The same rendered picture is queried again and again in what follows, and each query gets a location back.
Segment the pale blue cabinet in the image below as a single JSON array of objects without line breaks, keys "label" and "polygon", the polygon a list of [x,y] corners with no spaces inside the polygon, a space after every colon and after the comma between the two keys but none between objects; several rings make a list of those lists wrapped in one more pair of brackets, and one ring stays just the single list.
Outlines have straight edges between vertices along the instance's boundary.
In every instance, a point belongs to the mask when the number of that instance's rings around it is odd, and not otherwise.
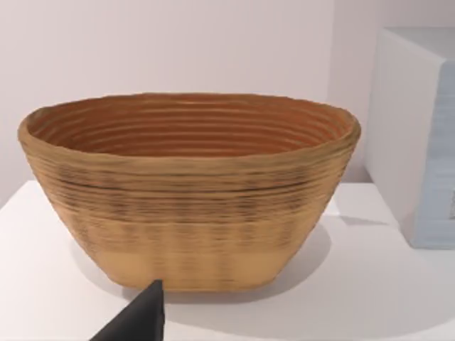
[{"label": "pale blue cabinet", "polygon": [[455,250],[455,27],[380,32],[365,168],[412,247]]}]

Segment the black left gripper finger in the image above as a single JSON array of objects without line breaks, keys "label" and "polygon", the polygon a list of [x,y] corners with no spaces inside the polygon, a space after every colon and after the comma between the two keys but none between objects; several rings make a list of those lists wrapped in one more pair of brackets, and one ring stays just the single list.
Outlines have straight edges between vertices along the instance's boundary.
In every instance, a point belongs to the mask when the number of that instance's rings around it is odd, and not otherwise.
[{"label": "black left gripper finger", "polygon": [[93,337],[92,341],[164,341],[164,289],[153,281]]}]

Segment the woven brown basket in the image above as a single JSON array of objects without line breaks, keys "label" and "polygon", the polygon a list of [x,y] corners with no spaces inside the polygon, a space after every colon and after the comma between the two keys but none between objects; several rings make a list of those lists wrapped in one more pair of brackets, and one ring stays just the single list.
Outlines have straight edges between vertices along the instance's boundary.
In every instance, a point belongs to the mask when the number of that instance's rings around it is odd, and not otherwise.
[{"label": "woven brown basket", "polygon": [[52,208],[119,285],[235,292],[310,235],[361,135],[349,111],[263,94],[146,92],[54,104],[18,141]]}]

